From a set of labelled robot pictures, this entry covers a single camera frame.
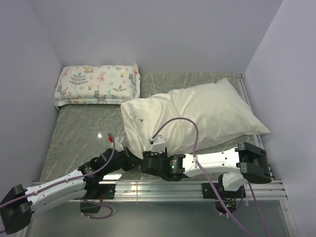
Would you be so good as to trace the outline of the cream satin pillowcase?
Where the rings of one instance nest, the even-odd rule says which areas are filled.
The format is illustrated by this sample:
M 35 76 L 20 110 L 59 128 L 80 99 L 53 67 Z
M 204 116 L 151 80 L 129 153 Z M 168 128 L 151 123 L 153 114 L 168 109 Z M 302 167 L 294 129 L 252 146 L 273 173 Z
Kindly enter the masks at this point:
M 139 158 L 151 149 L 149 139 L 155 133 L 173 155 L 192 152 L 194 144 L 201 150 L 270 132 L 227 78 L 133 99 L 120 108 L 129 149 Z

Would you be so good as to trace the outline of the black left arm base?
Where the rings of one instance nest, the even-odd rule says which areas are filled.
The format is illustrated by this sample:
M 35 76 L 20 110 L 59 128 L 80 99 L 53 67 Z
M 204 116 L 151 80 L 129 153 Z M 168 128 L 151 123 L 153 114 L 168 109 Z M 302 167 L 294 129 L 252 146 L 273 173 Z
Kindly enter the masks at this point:
M 100 184 L 95 190 L 93 190 L 84 199 L 103 203 L 106 200 L 113 200 L 115 196 L 116 185 L 115 184 Z M 101 210 L 101 206 L 81 201 L 80 211 L 84 214 L 97 214 Z

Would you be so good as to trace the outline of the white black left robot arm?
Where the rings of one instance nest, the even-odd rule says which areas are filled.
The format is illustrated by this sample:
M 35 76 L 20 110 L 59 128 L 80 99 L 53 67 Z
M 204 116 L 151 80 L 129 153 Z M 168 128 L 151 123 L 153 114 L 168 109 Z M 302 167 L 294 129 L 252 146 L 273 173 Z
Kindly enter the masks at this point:
M 97 197 L 104 176 L 120 169 L 129 171 L 141 162 L 128 148 L 109 148 L 61 178 L 28 188 L 21 184 L 12 187 L 0 203 L 3 232 L 14 234 L 28 226 L 35 214 L 69 200 Z

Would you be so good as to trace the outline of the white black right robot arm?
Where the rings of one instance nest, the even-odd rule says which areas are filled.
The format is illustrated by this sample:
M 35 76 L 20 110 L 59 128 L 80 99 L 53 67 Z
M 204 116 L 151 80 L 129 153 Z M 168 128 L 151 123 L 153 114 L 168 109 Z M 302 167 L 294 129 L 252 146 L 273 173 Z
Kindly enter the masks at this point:
M 140 171 L 165 181 L 180 181 L 204 172 L 219 173 L 217 192 L 229 197 L 247 183 L 267 184 L 272 181 L 267 153 L 248 142 L 241 142 L 229 150 L 202 154 L 168 156 L 167 151 L 144 152 Z

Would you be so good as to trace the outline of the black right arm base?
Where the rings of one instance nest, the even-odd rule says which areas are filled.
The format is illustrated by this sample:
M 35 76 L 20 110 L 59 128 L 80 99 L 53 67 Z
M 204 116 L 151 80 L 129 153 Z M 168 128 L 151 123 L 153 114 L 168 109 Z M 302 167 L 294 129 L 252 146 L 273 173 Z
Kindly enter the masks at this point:
M 246 198 L 245 188 L 244 186 L 239 187 L 237 191 L 219 191 L 218 190 L 218 183 L 213 184 L 214 187 L 217 189 L 217 192 L 222 199 L 225 207 L 234 214 L 241 208 L 241 204 L 243 199 Z M 212 189 L 209 183 L 202 183 L 202 198 L 203 199 L 213 199 L 215 208 L 218 211 L 220 216 L 226 216 L 229 218 L 229 214 L 225 210 L 225 208 L 221 205 L 218 197 L 216 196 L 214 190 Z

